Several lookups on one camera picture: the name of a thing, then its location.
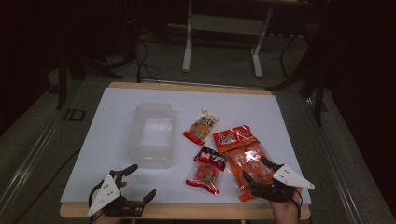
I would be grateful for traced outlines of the black stand legs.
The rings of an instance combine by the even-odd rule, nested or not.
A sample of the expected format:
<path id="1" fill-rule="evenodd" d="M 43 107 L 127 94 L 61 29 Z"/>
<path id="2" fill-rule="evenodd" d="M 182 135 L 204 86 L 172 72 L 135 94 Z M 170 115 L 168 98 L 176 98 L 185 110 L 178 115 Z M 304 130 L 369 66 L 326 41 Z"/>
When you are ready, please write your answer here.
<path id="1" fill-rule="evenodd" d="M 58 60 L 59 72 L 57 108 L 62 108 L 67 100 L 67 73 L 70 73 L 74 79 L 83 80 L 86 76 L 84 65 L 88 65 L 90 68 L 99 74 L 105 75 L 106 77 L 120 78 L 119 75 L 116 75 L 111 71 L 111 68 L 121 67 L 127 63 L 131 63 L 133 58 L 134 57 L 131 53 L 126 53 L 120 62 L 100 64 L 72 46 L 63 48 L 59 52 Z"/>
<path id="2" fill-rule="evenodd" d="M 321 111 L 324 106 L 323 95 L 327 71 L 325 68 L 315 65 L 315 60 L 312 58 L 312 53 L 315 48 L 315 36 L 317 35 L 318 30 L 319 25 L 308 23 L 303 26 L 301 36 L 308 44 L 308 48 L 298 65 L 289 74 L 287 74 L 283 60 L 284 54 L 297 36 L 294 35 L 291 38 L 279 57 L 281 69 L 286 80 L 279 84 L 275 84 L 274 86 L 266 87 L 266 89 L 268 91 L 280 91 L 296 82 L 303 81 L 304 84 L 300 88 L 299 93 L 306 99 L 310 98 L 313 93 L 315 94 L 313 116 L 317 125 L 321 127 Z"/>

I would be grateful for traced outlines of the person's right hand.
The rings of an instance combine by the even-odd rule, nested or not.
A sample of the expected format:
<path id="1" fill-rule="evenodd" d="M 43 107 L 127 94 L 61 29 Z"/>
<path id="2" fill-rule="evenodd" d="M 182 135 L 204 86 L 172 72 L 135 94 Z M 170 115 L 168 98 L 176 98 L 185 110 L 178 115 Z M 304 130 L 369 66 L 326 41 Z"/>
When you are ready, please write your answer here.
<path id="1" fill-rule="evenodd" d="M 270 201 L 276 224 L 298 224 L 301 216 L 302 189 L 296 188 L 292 198 L 284 203 Z"/>

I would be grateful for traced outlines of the white table mat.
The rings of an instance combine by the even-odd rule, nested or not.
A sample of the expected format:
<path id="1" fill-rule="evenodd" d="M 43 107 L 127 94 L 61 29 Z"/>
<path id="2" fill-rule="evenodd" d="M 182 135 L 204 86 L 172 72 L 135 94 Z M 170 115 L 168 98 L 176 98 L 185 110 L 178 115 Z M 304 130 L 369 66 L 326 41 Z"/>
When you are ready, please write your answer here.
<path id="1" fill-rule="evenodd" d="M 271 95 L 195 91 L 107 88 L 61 198 L 63 203 L 85 203 L 92 188 L 111 170 L 133 162 L 127 155 L 135 108 L 142 103 L 168 103 L 176 112 L 175 161 L 168 169 L 139 168 L 123 180 L 122 195 L 141 200 L 156 190 L 155 203 L 238 203 L 238 188 L 230 173 L 220 178 L 219 195 L 189 186 L 199 147 L 182 133 L 203 108 L 219 115 L 221 131 L 247 125 L 276 163 L 300 172 L 277 100 Z"/>

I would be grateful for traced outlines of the metal floor rail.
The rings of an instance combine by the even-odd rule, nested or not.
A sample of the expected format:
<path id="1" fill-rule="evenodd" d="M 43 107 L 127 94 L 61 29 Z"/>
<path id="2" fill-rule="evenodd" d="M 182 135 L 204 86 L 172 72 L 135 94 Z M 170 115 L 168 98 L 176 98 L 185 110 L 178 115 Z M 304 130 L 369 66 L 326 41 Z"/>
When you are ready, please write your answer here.
<path id="1" fill-rule="evenodd" d="M 358 212 L 356 204 L 350 194 L 350 191 L 347 187 L 347 183 L 343 178 L 337 159 L 333 155 L 332 147 L 329 142 L 329 139 L 327 138 L 324 130 L 317 125 L 317 122 L 314 118 L 313 113 L 314 113 L 315 105 L 313 101 L 310 98 L 308 98 L 304 100 L 304 106 L 307 109 L 308 114 L 311 116 L 310 119 L 313 122 L 316 133 L 318 134 L 319 141 L 325 153 L 324 158 L 328 164 L 330 175 L 332 177 L 332 182 L 337 191 L 338 198 L 340 199 L 344 207 L 346 216 L 348 218 L 348 222 L 349 224 L 362 224 L 360 213 Z"/>
<path id="2" fill-rule="evenodd" d="M 63 115 L 64 106 L 55 110 L 44 131 L 39 135 L 34 146 L 29 151 L 26 158 L 22 161 L 21 165 L 17 168 L 10 182 L 0 194 L 0 220 L 7 215 L 10 206 L 13 204 L 25 182 L 32 173 L 38 159 L 41 157 L 41 154 L 47 147 Z"/>

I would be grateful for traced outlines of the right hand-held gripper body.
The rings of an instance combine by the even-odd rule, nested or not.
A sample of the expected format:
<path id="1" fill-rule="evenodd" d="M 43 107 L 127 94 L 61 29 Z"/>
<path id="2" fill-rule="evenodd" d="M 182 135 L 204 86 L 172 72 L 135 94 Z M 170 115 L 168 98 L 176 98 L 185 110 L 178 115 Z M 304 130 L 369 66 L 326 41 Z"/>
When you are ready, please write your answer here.
<path id="1" fill-rule="evenodd" d="M 272 174 L 271 184 L 262 184 L 254 181 L 251 176 L 248 177 L 251 193 L 254 196 L 272 202 L 285 203 L 292 198 L 297 188 L 315 188 L 313 183 L 292 170 L 288 165 L 273 163 L 271 168 L 275 171 Z"/>

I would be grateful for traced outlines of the large orange snack bag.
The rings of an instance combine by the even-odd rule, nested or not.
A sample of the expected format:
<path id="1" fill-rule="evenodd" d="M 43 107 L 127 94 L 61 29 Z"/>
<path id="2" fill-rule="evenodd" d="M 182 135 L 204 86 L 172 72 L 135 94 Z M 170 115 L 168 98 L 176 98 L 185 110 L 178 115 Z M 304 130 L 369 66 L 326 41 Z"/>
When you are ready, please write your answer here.
<path id="1" fill-rule="evenodd" d="M 273 183 L 273 168 L 268 168 L 261 162 L 261 157 L 270 159 L 258 138 L 247 125 L 231 128 L 213 134 L 217 150 L 224 154 L 239 188 L 239 200 L 247 202 L 254 199 L 250 184 L 244 179 L 243 173 L 248 173 L 255 182 L 265 185 Z"/>

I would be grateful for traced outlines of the red black snack packet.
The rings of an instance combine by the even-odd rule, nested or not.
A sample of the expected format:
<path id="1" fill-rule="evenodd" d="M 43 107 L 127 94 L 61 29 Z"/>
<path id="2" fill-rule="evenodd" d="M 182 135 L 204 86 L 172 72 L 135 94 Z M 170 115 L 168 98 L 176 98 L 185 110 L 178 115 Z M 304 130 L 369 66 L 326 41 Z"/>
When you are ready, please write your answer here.
<path id="1" fill-rule="evenodd" d="M 219 179 L 226 168 L 226 157 L 210 147 L 202 146 L 193 160 L 195 162 L 194 171 L 190 178 L 185 180 L 185 183 L 219 195 Z"/>

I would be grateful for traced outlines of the white orange spouted pouch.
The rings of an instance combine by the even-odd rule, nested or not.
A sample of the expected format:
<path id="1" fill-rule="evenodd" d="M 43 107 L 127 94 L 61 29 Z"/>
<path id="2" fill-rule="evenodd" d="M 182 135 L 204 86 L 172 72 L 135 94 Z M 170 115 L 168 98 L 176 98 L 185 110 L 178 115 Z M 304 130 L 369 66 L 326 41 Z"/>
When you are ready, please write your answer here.
<path id="1" fill-rule="evenodd" d="M 198 146 L 202 146 L 206 140 L 219 127 L 220 118 L 217 114 L 208 111 L 205 107 L 202 113 L 194 120 L 183 135 Z"/>

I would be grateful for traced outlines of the person's left hand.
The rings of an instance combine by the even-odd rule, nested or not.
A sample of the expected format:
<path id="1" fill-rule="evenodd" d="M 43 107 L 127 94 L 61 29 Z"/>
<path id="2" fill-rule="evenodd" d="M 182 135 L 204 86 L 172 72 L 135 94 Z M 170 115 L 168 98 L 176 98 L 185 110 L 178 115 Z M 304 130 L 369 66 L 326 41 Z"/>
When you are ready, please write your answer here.
<path id="1" fill-rule="evenodd" d="M 120 224 L 120 223 L 121 223 L 120 217 L 108 217 L 104 214 L 99 214 L 92 221 L 92 224 Z"/>

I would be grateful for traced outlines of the clear plastic container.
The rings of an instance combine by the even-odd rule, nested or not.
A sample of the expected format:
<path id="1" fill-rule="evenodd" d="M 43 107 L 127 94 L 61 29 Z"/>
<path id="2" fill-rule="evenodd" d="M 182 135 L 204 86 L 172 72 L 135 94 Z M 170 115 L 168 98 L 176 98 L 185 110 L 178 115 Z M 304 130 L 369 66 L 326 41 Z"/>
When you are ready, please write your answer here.
<path id="1" fill-rule="evenodd" d="M 140 168 L 166 169 L 174 160 L 176 113 L 168 103 L 142 103 L 134 112 L 129 158 Z"/>

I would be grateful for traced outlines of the white metal stand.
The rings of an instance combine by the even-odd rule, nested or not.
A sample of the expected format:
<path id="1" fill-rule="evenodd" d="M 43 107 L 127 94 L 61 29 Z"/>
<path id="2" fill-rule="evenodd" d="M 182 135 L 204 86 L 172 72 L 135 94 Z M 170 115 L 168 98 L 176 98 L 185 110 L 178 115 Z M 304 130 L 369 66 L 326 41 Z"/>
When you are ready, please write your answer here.
<path id="1" fill-rule="evenodd" d="M 202 14 L 194 14 L 192 12 L 193 1 L 188 2 L 187 16 L 187 38 L 184 50 L 182 70 L 189 72 L 191 67 L 191 50 L 192 50 L 192 31 L 210 31 L 220 33 L 232 33 L 240 35 L 255 35 L 258 37 L 257 44 L 250 50 L 256 78 L 262 78 L 262 67 L 259 57 L 262 42 L 267 32 L 269 22 L 273 14 L 273 8 L 269 7 L 264 13 L 263 20 L 237 19 L 221 16 L 209 16 Z"/>

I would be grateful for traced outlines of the wooden table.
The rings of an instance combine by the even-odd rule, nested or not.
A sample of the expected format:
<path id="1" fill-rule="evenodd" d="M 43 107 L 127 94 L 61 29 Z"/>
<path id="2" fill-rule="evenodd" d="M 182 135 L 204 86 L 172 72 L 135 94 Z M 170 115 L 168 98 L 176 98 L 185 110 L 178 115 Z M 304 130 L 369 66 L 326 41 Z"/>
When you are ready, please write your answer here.
<path id="1" fill-rule="evenodd" d="M 231 94 L 272 95 L 268 91 L 228 89 L 199 86 L 158 85 L 148 83 L 113 82 L 107 88 L 165 91 L 195 91 Z M 85 217 L 89 210 L 85 203 L 62 203 L 62 217 Z M 272 211 L 267 201 L 256 199 L 248 203 L 155 203 L 146 206 L 145 219 L 269 219 Z"/>

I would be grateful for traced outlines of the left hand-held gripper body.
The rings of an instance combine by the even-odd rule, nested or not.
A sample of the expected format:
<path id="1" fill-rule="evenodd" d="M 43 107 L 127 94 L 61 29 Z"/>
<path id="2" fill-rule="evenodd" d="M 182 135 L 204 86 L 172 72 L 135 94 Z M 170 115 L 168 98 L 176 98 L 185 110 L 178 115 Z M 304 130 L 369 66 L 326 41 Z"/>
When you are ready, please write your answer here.
<path id="1" fill-rule="evenodd" d="M 111 171 L 96 185 L 89 196 L 88 217 L 102 211 L 108 217 L 141 217 L 145 205 L 128 201 L 121 195 L 122 177 L 120 171 Z"/>

